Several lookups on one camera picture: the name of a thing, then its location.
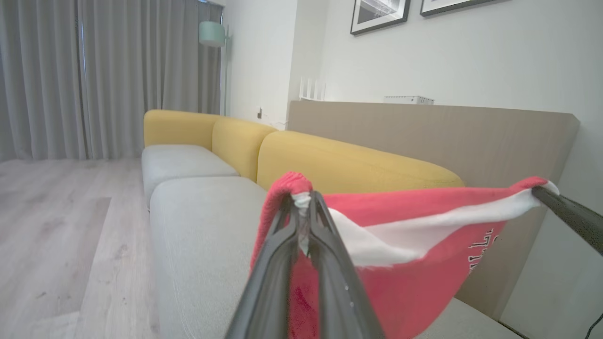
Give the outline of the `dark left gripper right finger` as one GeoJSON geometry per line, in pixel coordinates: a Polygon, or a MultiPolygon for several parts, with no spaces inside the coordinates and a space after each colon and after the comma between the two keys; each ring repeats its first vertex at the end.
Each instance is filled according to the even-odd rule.
{"type": "Polygon", "coordinates": [[[310,197],[310,257],[318,272],[319,336],[385,338],[323,195],[311,191],[310,197]]]}

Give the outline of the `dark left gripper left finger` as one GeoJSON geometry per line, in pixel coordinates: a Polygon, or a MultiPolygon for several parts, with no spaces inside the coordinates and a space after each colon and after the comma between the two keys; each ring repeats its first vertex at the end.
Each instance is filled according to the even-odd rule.
{"type": "Polygon", "coordinates": [[[227,339],[288,337],[289,284],[299,251],[298,220],[292,197],[285,197],[233,314],[227,339]]]}

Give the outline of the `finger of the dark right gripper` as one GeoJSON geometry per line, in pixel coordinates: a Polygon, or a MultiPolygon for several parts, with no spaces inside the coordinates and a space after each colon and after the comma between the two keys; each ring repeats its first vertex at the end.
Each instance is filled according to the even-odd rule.
{"type": "Polygon", "coordinates": [[[603,217],[586,206],[543,186],[532,188],[532,195],[580,236],[599,255],[603,255],[603,217]]]}

